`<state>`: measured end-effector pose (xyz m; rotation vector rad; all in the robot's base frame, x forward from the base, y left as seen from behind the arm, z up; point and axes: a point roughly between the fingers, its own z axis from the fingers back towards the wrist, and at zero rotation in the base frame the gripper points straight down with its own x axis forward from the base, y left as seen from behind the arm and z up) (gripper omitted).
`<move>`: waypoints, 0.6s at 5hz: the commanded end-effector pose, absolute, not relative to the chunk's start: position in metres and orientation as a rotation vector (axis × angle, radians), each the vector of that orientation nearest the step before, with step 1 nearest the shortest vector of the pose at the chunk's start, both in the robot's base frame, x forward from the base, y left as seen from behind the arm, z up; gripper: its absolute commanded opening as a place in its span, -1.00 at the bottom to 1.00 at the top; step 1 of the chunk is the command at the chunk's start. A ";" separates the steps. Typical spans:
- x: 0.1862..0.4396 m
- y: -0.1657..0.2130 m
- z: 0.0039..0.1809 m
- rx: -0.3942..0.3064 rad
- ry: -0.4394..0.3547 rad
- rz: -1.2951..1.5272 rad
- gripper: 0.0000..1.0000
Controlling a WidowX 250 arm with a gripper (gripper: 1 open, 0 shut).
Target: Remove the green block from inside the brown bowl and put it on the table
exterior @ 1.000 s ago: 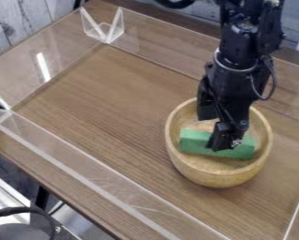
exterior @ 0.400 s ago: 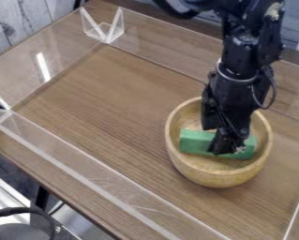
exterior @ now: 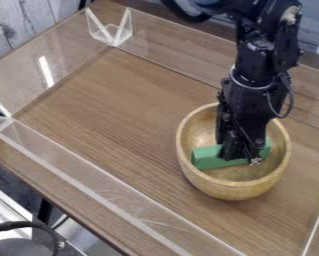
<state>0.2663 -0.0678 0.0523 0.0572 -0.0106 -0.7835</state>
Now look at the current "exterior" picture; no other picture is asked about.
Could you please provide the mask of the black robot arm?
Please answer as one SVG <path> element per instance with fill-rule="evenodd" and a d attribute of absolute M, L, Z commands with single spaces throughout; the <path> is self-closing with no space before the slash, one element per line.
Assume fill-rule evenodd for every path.
<path fill-rule="evenodd" d="M 302 4 L 298 0 L 160 0 L 184 21 L 202 23 L 227 15 L 235 25 L 237 58 L 218 94 L 217 157 L 255 165 L 266 148 L 267 125 L 289 116 L 295 102 L 289 70 L 302 55 L 298 42 Z"/>

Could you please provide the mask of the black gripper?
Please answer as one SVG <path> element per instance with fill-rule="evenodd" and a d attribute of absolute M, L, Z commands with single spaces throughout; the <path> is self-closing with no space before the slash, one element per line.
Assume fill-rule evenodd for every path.
<path fill-rule="evenodd" d="M 275 74 L 266 82 L 247 80 L 235 67 L 222 80 L 218 95 L 217 143 L 222 144 L 219 157 L 234 160 L 246 157 L 255 165 L 266 146 L 266 128 L 281 113 L 286 96 L 293 96 L 291 78 L 287 72 Z"/>

